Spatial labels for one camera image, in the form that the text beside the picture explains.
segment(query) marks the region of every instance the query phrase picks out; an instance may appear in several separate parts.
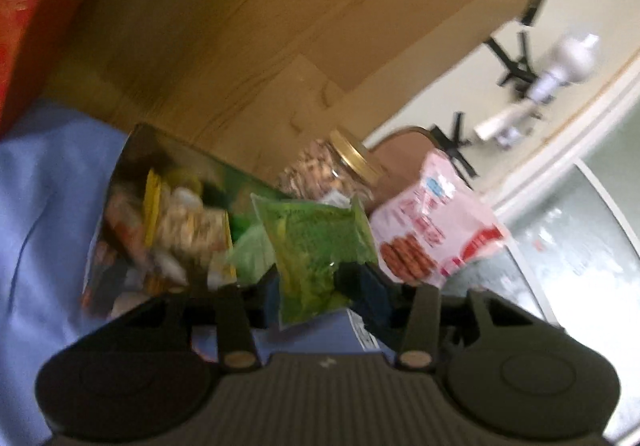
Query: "green snack bag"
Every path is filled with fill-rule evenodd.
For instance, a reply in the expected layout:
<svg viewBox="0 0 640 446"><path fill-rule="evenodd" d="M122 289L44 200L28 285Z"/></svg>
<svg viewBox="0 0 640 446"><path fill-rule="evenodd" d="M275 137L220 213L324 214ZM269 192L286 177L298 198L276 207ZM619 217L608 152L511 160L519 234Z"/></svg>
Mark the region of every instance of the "green snack bag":
<svg viewBox="0 0 640 446"><path fill-rule="evenodd" d="M378 262L367 216L358 200L348 209L254 196L280 273L280 323L291 325L348 307L334 288L341 262Z"/></svg>

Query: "light blue fabric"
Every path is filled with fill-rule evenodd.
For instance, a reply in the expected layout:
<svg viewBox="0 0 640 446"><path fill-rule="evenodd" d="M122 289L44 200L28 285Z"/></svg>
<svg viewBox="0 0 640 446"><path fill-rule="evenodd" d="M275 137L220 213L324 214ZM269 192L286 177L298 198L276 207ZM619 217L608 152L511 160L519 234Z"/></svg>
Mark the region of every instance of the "light blue fabric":
<svg viewBox="0 0 640 446"><path fill-rule="evenodd" d="M104 323L80 308L84 265L125 140L44 101L0 139L0 446L36 446L50 437L34 398L36 374ZM209 331L196 334L198 348L215 355ZM362 351L346 311L255 337L263 360L277 350Z"/></svg>

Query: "glass jar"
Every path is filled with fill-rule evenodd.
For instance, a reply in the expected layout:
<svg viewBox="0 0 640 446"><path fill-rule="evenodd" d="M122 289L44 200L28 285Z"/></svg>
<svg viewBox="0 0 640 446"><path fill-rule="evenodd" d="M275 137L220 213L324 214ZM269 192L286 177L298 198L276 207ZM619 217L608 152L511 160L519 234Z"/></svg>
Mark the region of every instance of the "glass jar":
<svg viewBox="0 0 640 446"><path fill-rule="evenodd" d="M300 152L298 160L278 176L278 187L299 199L322 201L335 196L340 203L340 198L356 195L367 204L373 200L372 188L382 176L377 159L356 137L340 128Z"/></svg>

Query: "snack bag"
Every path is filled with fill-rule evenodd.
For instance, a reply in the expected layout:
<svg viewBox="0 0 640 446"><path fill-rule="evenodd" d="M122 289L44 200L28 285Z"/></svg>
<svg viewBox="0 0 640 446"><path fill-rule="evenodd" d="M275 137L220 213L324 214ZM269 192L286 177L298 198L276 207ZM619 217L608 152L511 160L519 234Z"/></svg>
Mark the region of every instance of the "snack bag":
<svg viewBox="0 0 640 446"><path fill-rule="evenodd" d="M437 287L509 235L440 150L427 154L420 182L372 213L370 226L382 271L395 282Z"/></svg>
<svg viewBox="0 0 640 446"><path fill-rule="evenodd" d="M350 300L335 290L334 272L341 262L378 260L360 202L354 199L344 209L254 196L254 205L280 273L280 323L302 323L348 307Z"/></svg>

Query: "pink snack bag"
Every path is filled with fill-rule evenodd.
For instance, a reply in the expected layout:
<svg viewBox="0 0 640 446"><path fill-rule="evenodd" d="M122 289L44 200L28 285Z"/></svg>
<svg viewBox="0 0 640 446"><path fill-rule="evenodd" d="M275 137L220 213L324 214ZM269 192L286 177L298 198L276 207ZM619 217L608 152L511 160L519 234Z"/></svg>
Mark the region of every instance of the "pink snack bag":
<svg viewBox="0 0 640 446"><path fill-rule="evenodd" d="M380 206L369 222L385 274L437 287L466 263L500 251L509 236L440 150L427 154L420 182Z"/></svg>

